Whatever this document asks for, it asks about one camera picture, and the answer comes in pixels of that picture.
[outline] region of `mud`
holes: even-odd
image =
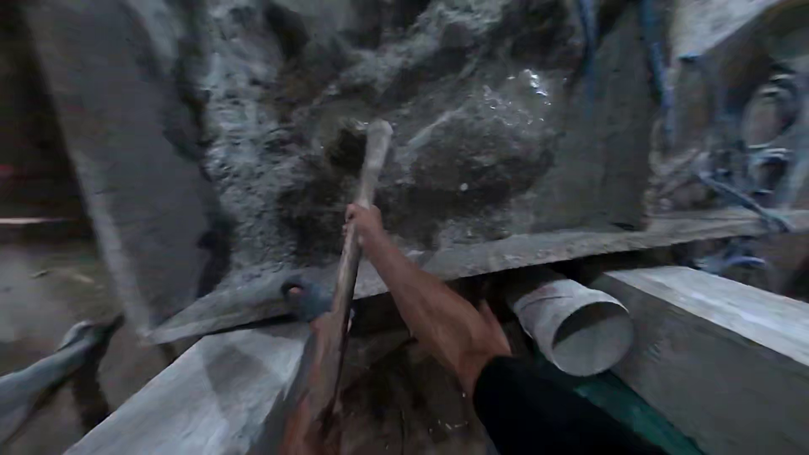
[[[138,9],[175,20],[173,36],[153,40],[175,42],[161,62],[196,114],[201,166],[231,225],[226,284],[337,258],[362,163],[362,137],[346,131],[374,117],[394,127],[377,204],[404,249],[642,223],[645,138],[631,150],[596,144],[638,130],[590,127],[609,106],[582,88],[586,44],[565,2],[164,6]],[[612,47],[602,68],[621,52]],[[602,98],[651,118],[647,92],[641,80]]]

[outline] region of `wooden handle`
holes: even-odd
[[[368,126],[365,162],[362,165],[360,184],[354,203],[370,208],[374,201],[379,173],[385,164],[391,144],[393,128],[384,120],[376,120]],[[342,355],[345,352],[348,329],[349,306],[354,299],[354,284],[357,281],[360,249],[358,234],[353,224],[349,225],[343,243],[343,253],[337,267],[337,284],[334,288],[332,311],[323,319],[316,336],[318,350],[313,362],[310,385],[311,404],[314,415],[328,421],[337,399]]]

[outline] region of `wooden board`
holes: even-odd
[[[615,373],[712,455],[809,452],[809,304],[687,267],[601,274],[635,344]]]
[[[204,337],[66,455],[276,453],[310,335],[293,324]]]
[[[809,210],[782,210],[796,232],[809,230]],[[565,261],[576,257],[649,249],[694,240],[756,236],[767,231],[746,210],[723,209],[661,215],[645,231],[570,229],[511,236],[478,245],[423,253],[413,259],[443,280],[499,270]],[[213,292],[178,313],[150,333],[153,342],[170,342],[196,334],[288,314],[278,288],[290,274],[308,274],[324,284],[334,282],[334,270],[291,270],[256,279],[239,288]],[[361,262],[354,298],[374,296],[388,289],[368,262]]]

